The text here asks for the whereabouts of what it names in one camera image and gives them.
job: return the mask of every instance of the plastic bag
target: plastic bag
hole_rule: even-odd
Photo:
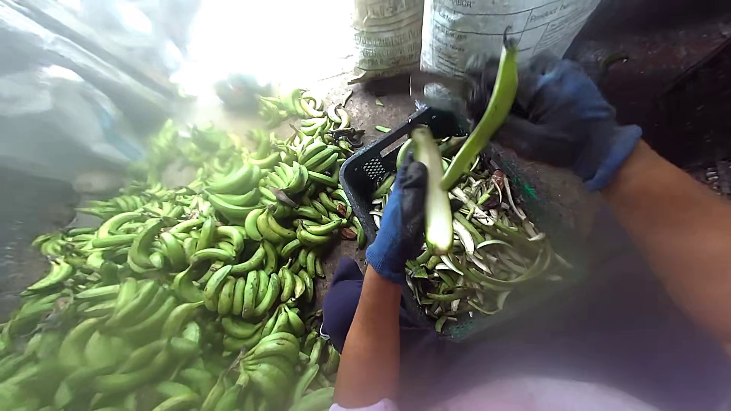
[[[59,66],[0,77],[0,162],[74,183],[118,172],[144,150],[124,116],[99,90]]]

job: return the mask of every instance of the bright light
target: bright light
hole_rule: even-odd
[[[294,88],[352,69],[352,1],[206,0],[173,80],[200,94],[230,73]]]

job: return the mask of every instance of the hand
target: hand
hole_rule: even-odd
[[[423,163],[406,156],[383,210],[381,230],[365,251],[368,264],[391,282],[402,283],[406,261],[421,252],[427,175]]]
[[[467,108],[475,121],[485,112],[496,73],[497,60],[468,63],[473,90]],[[543,53],[518,74],[516,105],[527,118],[511,114],[495,139],[527,159],[571,168],[591,191],[606,186],[642,129],[619,126],[614,107],[573,61]]]

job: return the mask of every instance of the black glove palm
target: black glove palm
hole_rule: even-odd
[[[476,121],[485,112],[497,63],[469,64],[473,89],[467,109]],[[638,126],[617,124],[614,108],[578,64],[547,54],[521,69],[516,103],[525,118],[509,116],[495,139],[527,159],[571,168],[589,189],[609,182],[642,134]]]

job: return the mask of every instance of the person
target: person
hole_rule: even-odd
[[[494,72],[490,62],[470,72],[474,118],[484,112]],[[639,127],[620,126],[576,63],[533,60],[520,71],[516,102],[527,116],[511,115],[497,141],[527,159],[567,167],[601,193],[675,304],[731,354],[731,204],[660,157]],[[618,389],[570,377],[471,374],[461,391],[443,389],[440,382],[463,371],[450,372],[458,368],[455,352],[467,358],[463,363],[481,354],[419,329],[400,307],[404,264],[423,243],[426,173],[419,162],[404,162],[366,250],[365,275],[343,259],[333,276],[323,331],[342,356],[331,409],[655,410]]]

